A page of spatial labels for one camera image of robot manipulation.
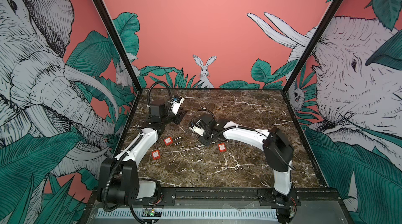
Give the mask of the red padlock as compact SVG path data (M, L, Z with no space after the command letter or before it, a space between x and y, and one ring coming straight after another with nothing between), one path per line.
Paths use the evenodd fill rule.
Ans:
M218 148L219 148L219 152L226 152L227 151L226 145L224 143L220 143L218 145Z
M161 158L160 151L159 151L159 150L153 151L153 152L152 152L152 158L153 158L153 160L158 160L158 159L160 159L160 158Z

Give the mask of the red padlock shackle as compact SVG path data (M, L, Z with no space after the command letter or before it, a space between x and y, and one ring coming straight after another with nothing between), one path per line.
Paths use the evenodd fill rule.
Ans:
M166 146L170 146L170 145L178 145L179 143L181 143L183 141L182 137L178 137L176 139L173 139L172 137L168 137L166 139L163 140L164 144Z

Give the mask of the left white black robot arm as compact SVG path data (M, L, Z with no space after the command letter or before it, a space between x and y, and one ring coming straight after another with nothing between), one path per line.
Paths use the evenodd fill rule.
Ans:
M138 165L147 151L153 146L169 123L180 125L187 110L176 114L156 117L149 115L139 128L136 138L116 157L105 159L100 167L97 187L97 200L103 210L111 212L120 206L133 206L136 201L145 199L153 205L161 201L162 192L157 180L141 180Z

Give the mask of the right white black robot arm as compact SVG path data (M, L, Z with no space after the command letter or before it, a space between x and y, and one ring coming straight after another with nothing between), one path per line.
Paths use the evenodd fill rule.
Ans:
M256 129L227 119L215 120L209 114L192 119L189 128L198 134L198 141L205 146L222 138L245 143L262 151L267 165L273 170L272 194L275 202L283 206L297 206L297 196L291 181L294 147L279 128Z

